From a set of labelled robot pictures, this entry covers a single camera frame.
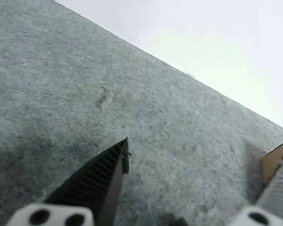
cardboard box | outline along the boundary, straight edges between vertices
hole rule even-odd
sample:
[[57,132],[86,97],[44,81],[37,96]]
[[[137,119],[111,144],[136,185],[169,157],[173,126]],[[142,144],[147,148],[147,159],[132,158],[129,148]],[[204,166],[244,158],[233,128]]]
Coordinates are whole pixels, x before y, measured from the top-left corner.
[[265,155],[261,161],[263,181],[267,182],[275,173],[278,163],[283,158],[283,144]]

bolt hole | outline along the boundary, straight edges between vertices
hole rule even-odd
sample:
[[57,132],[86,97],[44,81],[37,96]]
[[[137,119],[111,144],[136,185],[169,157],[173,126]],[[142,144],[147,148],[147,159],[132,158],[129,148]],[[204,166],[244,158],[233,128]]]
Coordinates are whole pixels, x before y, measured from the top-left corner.
[[249,214],[249,217],[260,224],[268,225],[267,218],[264,217],[261,213],[251,213]]
[[30,216],[29,223],[32,225],[44,224],[48,220],[49,215],[48,210],[37,210]]
[[67,218],[66,226],[81,226],[84,223],[84,216],[82,214],[74,214]]

floor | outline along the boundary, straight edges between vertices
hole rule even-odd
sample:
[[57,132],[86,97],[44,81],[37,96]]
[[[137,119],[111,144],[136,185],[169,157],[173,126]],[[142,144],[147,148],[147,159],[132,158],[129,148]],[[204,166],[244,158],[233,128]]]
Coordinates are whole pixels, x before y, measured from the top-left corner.
[[283,127],[283,0],[57,0]]

ribbed black pad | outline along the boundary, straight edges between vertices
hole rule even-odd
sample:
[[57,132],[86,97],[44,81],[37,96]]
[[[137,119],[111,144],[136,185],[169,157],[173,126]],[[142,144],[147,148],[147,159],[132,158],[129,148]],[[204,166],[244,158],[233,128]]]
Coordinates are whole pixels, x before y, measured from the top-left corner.
[[[126,138],[81,167],[45,203],[90,208],[97,223],[105,203],[109,203],[109,209],[111,205],[115,205],[116,210],[123,174],[128,172],[128,141]],[[108,193],[117,197],[116,203],[115,198],[111,201],[107,200]]]

gray carpet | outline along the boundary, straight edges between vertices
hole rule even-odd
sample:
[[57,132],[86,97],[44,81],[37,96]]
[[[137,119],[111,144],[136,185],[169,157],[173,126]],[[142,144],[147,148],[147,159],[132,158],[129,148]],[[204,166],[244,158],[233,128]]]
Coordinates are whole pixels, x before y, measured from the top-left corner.
[[0,0],[0,225],[126,136],[115,225],[208,226],[254,201],[283,129],[54,1]]

